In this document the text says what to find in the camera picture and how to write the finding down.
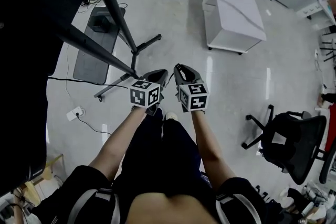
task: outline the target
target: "electrical cable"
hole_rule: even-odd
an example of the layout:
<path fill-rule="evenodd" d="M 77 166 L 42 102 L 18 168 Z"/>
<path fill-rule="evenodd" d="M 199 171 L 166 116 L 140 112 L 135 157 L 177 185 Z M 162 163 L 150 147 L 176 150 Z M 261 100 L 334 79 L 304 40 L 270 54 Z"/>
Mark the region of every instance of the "electrical cable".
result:
<path fill-rule="evenodd" d="M 165 88 L 167 88 L 169 82 L 170 82 L 170 79 L 174 76 L 174 73 L 172 73 L 172 75 L 170 76 L 170 78 L 168 79 L 168 83 L 166 84 Z"/>
<path fill-rule="evenodd" d="M 90 125 L 89 123 L 87 123 L 87 122 L 85 122 L 85 121 L 82 121 L 82 120 L 79 118 L 79 114 L 78 114 L 78 113 L 76 113 L 76 117 L 77 117 L 77 119 L 79 119 L 79 121 L 85 123 L 85 124 L 86 124 L 87 126 L 89 126 L 92 130 L 94 130 L 96 133 L 102 133 L 102 134 L 109 134 L 109 135 L 112 135 L 111 133 L 108 133 L 108 132 L 101 132 L 101 131 L 97 131 L 97 130 L 95 130 L 94 128 L 91 127 L 91 125 Z"/>
<path fill-rule="evenodd" d="M 32 206 L 35 207 L 35 205 L 34 205 L 32 202 L 27 201 L 27 199 L 26 199 L 24 196 L 22 196 L 22 197 L 20 198 L 20 197 L 18 197 L 17 195 L 15 195 L 14 193 L 13 193 L 13 195 L 14 195 L 16 198 L 18 198 L 19 200 L 21 200 L 21 201 L 23 201 L 23 202 L 26 202 L 26 203 L 28 203 L 28 204 L 31 204 Z"/>
<path fill-rule="evenodd" d="M 20 208 L 20 210 L 22 211 L 22 214 L 23 214 L 23 216 L 25 217 L 25 220 L 26 220 L 26 223 L 28 223 L 27 222 L 27 218 L 26 218 L 26 215 L 25 215 L 25 213 L 24 213 L 24 211 L 23 211 L 23 209 L 21 208 L 21 206 L 20 205 L 18 205 L 18 204 L 9 204 L 10 206 L 18 206 L 19 208 Z"/>
<path fill-rule="evenodd" d="M 68 49 L 69 49 L 69 44 L 68 44 L 68 47 L 67 47 L 67 51 L 66 51 L 66 57 L 67 57 L 67 64 L 68 64 L 68 68 L 67 68 L 67 75 L 66 75 L 66 78 L 68 78 L 68 73 L 69 73 L 69 59 L 68 59 Z M 69 99 L 70 99 L 70 102 L 72 103 L 72 106 L 73 107 L 76 107 L 75 106 L 75 103 L 74 103 L 74 101 L 72 100 L 72 97 L 71 97 L 71 95 L 70 95 L 70 93 L 68 92 L 68 89 L 67 89 L 67 80 L 65 81 L 65 91 L 68 93 L 68 95 L 69 95 Z"/>
<path fill-rule="evenodd" d="M 121 5 L 121 4 L 125 4 L 125 5 L 126 5 L 126 7 L 124 7 L 124 8 L 127 8 L 127 7 L 128 7 L 128 4 L 127 4 L 127 3 L 118 3 L 118 5 Z"/>
<path fill-rule="evenodd" d="M 114 86 L 114 87 L 121 87 L 121 88 L 128 89 L 128 87 L 125 87 L 125 86 L 120 86 L 120 85 L 115 85 L 115 84 L 97 84 L 97 83 L 90 82 L 90 81 L 85 81 L 85 80 L 59 79 L 59 78 L 54 78 L 54 77 L 48 77 L 48 79 L 55 79 L 55 80 L 59 80 L 59 81 L 67 80 L 67 81 L 73 81 L 73 82 L 89 83 L 89 84 L 93 84 L 93 85 L 97 85 L 97 86 Z"/>

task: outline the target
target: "white drawer unit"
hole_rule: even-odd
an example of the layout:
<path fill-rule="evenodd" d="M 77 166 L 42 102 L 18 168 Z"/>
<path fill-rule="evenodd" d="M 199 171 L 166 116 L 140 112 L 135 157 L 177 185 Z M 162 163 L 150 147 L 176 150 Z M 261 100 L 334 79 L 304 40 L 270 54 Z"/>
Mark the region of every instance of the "white drawer unit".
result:
<path fill-rule="evenodd" d="M 209 49 L 239 54 L 266 40 L 255 0 L 203 0 L 206 40 Z"/>
<path fill-rule="evenodd" d="M 301 18 L 305 18 L 307 16 L 310 16 L 316 12 L 319 12 L 322 10 L 322 6 L 318 1 L 302 8 L 301 10 L 297 11 L 297 15 L 299 15 Z"/>

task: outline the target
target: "tiled floor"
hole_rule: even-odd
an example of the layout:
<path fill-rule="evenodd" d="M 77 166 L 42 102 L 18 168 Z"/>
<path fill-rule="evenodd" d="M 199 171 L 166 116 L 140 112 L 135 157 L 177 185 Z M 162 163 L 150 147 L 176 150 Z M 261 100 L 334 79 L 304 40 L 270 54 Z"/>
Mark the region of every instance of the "tiled floor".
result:
<path fill-rule="evenodd" d="M 294 185 L 287 174 L 275 165 L 256 156 L 256 149 L 245 151 L 241 143 L 256 133 L 256 127 L 245 121 L 253 114 L 265 123 L 268 104 L 275 112 L 288 110 L 314 113 L 320 90 L 321 73 L 314 66 L 314 51 L 318 35 L 312 31 L 307 19 L 300 20 L 293 11 L 277 2 L 256 0 L 267 41 L 255 46 L 245 55 L 216 50 L 209 51 L 205 42 L 202 0 L 118 0 L 127 3 L 125 19 L 137 45 L 162 34 L 161 41 L 142 51 L 137 63 L 139 74 L 155 69 L 170 73 L 177 63 L 189 65 L 199 71 L 211 91 L 206 117 L 217 135 L 223 156 L 234 172 L 248 178 L 253 185 L 261 185 L 276 197 L 285 186 Z M 73 24 L 84 31 L 92 7 L 77 14 Z M 67 73 L 67 45 L 65 44 L 54 76 L 64 78 Z M 78 50 L 68 48 L 69 76 L 72 77 Z M 130 65 L 129 48 L 118 40 L 113 53 Z M 111 68 L 107 83 L 120 77 L 122 72 Z M 48 130 L 50 148 L 64 153 L 66 172 L 88 164 L 98 153 L 107 137 L 74 120 L 66 113 L 80 105 L 86 115 L 83 120 L 102 130 L 107 124 L 113 130 L 129 113 L 128 91 L 116 88 L 99 103 L 93 95 L 102 87 L 83 83 L 48 82 Z M 195 136 L 191 115 L 182 113 L 175 97 L 174 80 L 163 92 L 165 111 L 174 111 L 192 137 Z M 315 178 L 320 163 L 314 166 L 309 178 Z"/>

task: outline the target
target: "foot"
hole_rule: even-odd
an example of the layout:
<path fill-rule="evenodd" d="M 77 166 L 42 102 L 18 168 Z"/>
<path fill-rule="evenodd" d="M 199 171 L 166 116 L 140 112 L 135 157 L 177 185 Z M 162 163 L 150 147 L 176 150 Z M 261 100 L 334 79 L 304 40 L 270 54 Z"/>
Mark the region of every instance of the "foot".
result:
<path fill-rule="evenodd" d="M 178 117 L 177 117 L 177 115 L 174 112 L 168 112 L 166 114 L 165 118 L 164 118 L 165 121 L 166 120 L 170 120 L 170 119 L 175 120 L 175 121 L 179 120 Z"/>

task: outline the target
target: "glove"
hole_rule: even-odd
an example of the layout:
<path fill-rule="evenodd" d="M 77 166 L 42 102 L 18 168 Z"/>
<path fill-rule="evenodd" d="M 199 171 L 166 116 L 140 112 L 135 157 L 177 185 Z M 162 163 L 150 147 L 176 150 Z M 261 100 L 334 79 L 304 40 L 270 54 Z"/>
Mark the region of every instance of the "glove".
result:
<path fill-rule="evenodd" d="M 177 99 L 182 104 L 183 112 L 205 110 L 209 91 L 200 73 L 189 66 L 177 64 L 174 67 Z"/>
<path fill-rule="evenodd" d="M 130 87 L 131 103 L 146 109 L 146 114 L 154 115 L 164 99 L 162 90 L 166 85 L 168 71 L 165 69 L 148 72 Z"/>

